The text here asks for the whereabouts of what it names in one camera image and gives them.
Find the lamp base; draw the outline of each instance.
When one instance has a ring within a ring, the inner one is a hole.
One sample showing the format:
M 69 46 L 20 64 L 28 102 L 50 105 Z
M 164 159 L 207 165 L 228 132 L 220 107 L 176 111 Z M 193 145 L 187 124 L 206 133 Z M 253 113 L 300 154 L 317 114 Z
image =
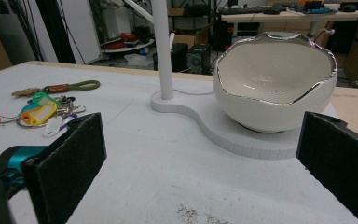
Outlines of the lamp base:
M 260 160 L 284 160 L 296 156 L 301 128 L 280 133 L 258 133 L 230 118 L 211 94 L 186 94 L 174 91 L 171 100 L 163 100 L 161 92 L 152 96 L 151 106 L 161 113 L 178 113 L 194 119 L 202 132 L 215 144 L 228 151 Z M 337 117 L 330 104 L 323 114 Z

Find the teal keychain tag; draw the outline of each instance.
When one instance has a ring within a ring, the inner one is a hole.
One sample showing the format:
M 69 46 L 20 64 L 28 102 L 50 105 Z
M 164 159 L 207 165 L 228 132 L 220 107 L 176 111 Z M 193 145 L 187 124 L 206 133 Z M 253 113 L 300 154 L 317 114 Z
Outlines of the teal keychain tag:
M 50 97 L 49 95 L 45 94 L 44 92 L 35 93 L 34 96 L 32 97 L 32 102 L 36 105 L 45 105 L 48 102 L 52 102 L 56 105 L 60 104 L 56 99 Z

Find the white ceramic bowl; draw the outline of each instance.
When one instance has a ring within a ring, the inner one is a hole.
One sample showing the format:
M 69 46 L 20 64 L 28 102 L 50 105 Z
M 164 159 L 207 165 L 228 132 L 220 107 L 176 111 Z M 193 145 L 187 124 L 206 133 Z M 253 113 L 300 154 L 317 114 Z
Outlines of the white ceramic bowl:
M 303 35 L 264 33 L 232 45 L 216 62 L 214 95 L 238 123 L 262 133 L 301 127 L 337 83 L 334 55 Z

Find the wooden desk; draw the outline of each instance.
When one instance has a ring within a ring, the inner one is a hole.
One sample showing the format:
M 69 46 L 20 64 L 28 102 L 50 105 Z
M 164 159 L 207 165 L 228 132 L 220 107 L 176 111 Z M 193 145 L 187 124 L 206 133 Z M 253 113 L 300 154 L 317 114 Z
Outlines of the wooden desk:
M 300 12 L 284 11 L 280 15 L 240 14 L 222 15 L 222 21 L 234 23 L 233 36 L 237 36 L 238 22 L 295 22 L 310 21 L 308 38 L 313 40 L 316 33 L 318 21 L 355 21 L 358 19 L 358 11 L 338 12 L 335 14 L 306 15 Z
M 210 92 L 211 77 L 173 74 L 181 91 Z M 100 80 L 94 91 L 69 91 L 84 114 L 101 112 L 107 159 L 68 223 L 358 223 L 297 160 L 263 161 L 218 147 L 191 118 L 150 108 L 158 73 L 31 62 L 0 71 L 0 113 L 16 115 L 26 87 Z M 358 90 L 337 88 L 333 105 L 358 132 Z M 0 125 L 0 154 L 46 146 L 41 129 Z M 28 192 L 10 200 L 17 223 L 34 224 Z

